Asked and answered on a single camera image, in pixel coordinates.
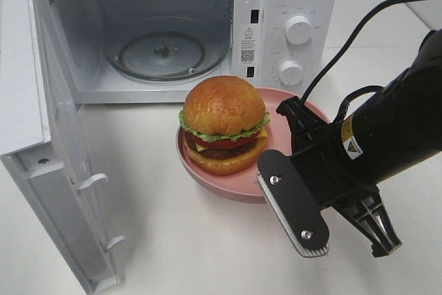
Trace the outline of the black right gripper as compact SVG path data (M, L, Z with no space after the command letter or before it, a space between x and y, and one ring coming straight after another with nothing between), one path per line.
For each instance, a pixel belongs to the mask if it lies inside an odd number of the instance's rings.
M360 188L331 150L332 125L301 104L299 97L280 103L291 132L291 155L267 150L258 158L258 172L272 175L297 172L320 208L333 207L372 243L373 257L384 257L402 242L396 235L383 201L374 185Z

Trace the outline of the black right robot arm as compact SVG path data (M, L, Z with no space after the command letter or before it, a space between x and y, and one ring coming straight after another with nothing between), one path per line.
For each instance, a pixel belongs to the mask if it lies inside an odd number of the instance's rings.
M303 257L328 252L321 212L334 208L372 244L375 257L401 245L378 184L441 151L441 32L427 34L416 59L387 86L349 94L326 123L291 97L277 113L291 131L289 156L258 158L266 201Z

